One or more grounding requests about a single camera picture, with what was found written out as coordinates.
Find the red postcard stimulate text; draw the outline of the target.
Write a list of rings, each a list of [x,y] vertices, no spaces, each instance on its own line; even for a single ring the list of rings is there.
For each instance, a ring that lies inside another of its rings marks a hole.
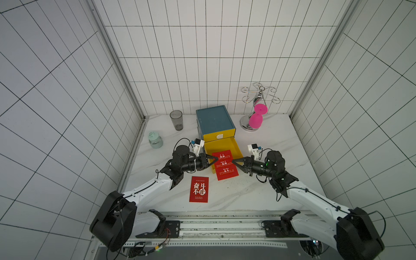
[[[232,163],[233,156],[230,150],[212,154],[218,160],[214,163],[218,180],[230,179],[239,176],[237,167]]]

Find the yellow drawer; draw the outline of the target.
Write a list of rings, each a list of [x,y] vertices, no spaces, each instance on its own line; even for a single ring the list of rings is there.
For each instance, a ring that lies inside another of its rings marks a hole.
[[[203,140],[205,142],[217,141],[226,138],[233,138],[235,136],[236,129],[232,128],[230,130],[224,130],[219,132],[212,132],[203,134]]]
[[[243,157],[234,137],[210,141],[205,143],[204,147],[206,154],[218,158],[218,161],[211,166],[213,173],[216,173],[215,165],[220,161],[231,158],[240,159]]]

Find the teal drawer cabinet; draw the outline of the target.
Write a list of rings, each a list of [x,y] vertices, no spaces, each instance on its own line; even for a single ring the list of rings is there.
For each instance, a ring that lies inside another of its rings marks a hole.
[[[203,134],[230,130],[235,125],[224,105],[196,110],[198,132]]]

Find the red postcard white characters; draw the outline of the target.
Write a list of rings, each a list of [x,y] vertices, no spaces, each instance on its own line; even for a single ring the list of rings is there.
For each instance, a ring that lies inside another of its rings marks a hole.
[[[209,178],[192,176],[189,202],[208,203],[208,200],[209,200]]]

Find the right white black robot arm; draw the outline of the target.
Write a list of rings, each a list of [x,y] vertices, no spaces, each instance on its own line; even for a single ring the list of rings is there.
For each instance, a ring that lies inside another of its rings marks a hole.
[[[265,176],[277,197],[291,199],[320,217],[310,219],[299,210],[289,210],[281,216],[279,234],[308,236],[337,250],[345,260],[373,260],[384,251],[382,234],[377,232],[369,213],[361,208],[350,209],[310,189],[286,171],[279,151],[269,151],[264,162],[255,156],[232,162],[250,176]]]

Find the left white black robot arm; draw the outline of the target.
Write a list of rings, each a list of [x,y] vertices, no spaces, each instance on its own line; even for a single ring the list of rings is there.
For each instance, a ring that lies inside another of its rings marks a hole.
[[[120,250],[131,237],[165,235],[165,216],[154,209],[145,212],[144,207],[176,187],[185,172],[202,171],[217,161],[217,157],[204,152],[196,155],[189,147],[178,146],[155,178],[125,193],[111,192],[94,217],[90,232],[111,252]]]

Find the pink hourglass cup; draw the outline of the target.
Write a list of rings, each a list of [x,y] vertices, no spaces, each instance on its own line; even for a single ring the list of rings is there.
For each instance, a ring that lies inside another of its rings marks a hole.
[[[263,116],[267,114],[268,108],[264,104],[256,104],[254,114],[249,117],[249,126],[253,129],[259,129],[263,123]]]

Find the grey translucent cup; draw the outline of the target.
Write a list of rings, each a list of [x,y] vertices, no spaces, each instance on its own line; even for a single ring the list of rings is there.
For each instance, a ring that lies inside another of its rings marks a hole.
[[[170,113],[170,118],[175,130],[181,131],[183,129],[183,113],[180,110],[173,110]]]

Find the mint green jar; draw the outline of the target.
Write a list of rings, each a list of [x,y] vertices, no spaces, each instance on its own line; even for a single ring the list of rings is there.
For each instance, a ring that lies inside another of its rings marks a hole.
[[[158,132],[152,131],[148,134],[149,144],[153,149],[158,149],[163,146],[163,139]]]

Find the chrome cup rack stand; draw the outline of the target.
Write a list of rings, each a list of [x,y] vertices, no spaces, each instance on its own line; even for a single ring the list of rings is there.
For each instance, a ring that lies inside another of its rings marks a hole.
[[[252,85],[254,90],[250,90],[250,87],[241,88],[241,92],[246,94],[242,99],[243,102],[246,104],[252,103],[253,105],[253,111],[248,115],[244,115],[239,121],[242,129],[248,132],[257,131],[262,126],[264,116],[269,110],[265,96],[271,96],[273,104],[281,103],[280,98],[274,97],[274,94],[277,92],[276,87],[264,87],[259,82],[255,82]]]

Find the aluminium mounting rail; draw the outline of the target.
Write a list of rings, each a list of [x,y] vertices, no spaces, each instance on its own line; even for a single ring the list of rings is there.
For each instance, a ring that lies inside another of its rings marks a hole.
[[[154,247],[159,250],[166,245],[171,246],[266,246],[283,247],[284,241],[298,240],[314,242],[306,238],[267,238],[261,227],[263,221],[278,221],[281,215],[248,214],[172,214],[165,216],[166,221],[181,221],[178,238],[135,238],[131,237],[122,248]]]

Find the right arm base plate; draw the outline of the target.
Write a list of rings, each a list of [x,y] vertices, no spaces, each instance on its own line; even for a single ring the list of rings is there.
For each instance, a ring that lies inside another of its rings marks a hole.
[[[292,209],[281,216],[278,221],[263,221],[261,227],[265,230],[267,238],[306,238],[304,234],[295,231],[291,221],[294,216],[301,213],[299,210]]]

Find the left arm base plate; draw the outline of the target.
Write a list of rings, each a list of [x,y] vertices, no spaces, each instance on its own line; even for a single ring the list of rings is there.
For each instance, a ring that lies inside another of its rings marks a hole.
[[[161,222],[154,232],[145,232],[135,235],[135,238],[178,238],[181,221]]]

